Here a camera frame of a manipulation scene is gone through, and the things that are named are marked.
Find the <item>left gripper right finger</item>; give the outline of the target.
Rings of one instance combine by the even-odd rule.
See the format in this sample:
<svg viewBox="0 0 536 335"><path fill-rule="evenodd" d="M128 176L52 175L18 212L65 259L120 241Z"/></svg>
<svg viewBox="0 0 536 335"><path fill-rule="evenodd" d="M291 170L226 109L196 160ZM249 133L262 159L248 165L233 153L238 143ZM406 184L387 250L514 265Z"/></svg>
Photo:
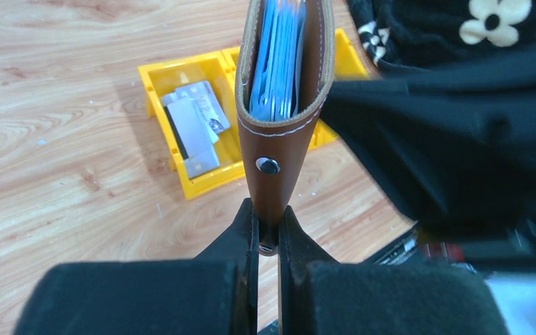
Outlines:
<svg viewBox="0 0 536 335"><path fill-rule="evenodd" d="M281 334L506 334L481 276L443 263L340 263L291 208L278 226Z"/></svg>

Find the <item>brown leather card holder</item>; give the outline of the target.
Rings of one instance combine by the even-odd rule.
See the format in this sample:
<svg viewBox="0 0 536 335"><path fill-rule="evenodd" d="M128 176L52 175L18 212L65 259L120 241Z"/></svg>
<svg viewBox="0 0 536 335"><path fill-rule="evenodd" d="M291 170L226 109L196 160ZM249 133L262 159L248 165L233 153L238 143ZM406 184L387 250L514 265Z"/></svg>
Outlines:
<svg viewBox="0 0 536 335"><path fill-rule="evenodd" d="M278 251L283 222L334 81L329 1L251 1L236 71L241 154L259 250Z"/></svg>

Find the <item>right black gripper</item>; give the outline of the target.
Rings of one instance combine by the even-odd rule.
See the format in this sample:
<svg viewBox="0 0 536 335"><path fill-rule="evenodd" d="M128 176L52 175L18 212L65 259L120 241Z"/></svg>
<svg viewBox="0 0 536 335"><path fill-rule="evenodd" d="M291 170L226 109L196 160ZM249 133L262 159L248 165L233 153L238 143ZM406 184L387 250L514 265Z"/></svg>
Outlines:
<svg viewBox="0 0 536 335"><path fill-rule="evenodd" d="M393 205L439 235L521 228L536 253L536 46L347 82L343 138Z"/></svg>

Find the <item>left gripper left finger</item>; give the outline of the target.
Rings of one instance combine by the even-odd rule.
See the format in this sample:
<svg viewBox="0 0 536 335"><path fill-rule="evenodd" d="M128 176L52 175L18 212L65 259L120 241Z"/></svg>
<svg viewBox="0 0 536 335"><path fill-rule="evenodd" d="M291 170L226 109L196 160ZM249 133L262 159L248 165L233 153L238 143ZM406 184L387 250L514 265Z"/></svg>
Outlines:
<svg viewBox="0 0 536 335"><path fill-rule="evenodd" d="M16 334L255 334L258 222L245 199L191 259L71 262L33 289Z"/></svg>

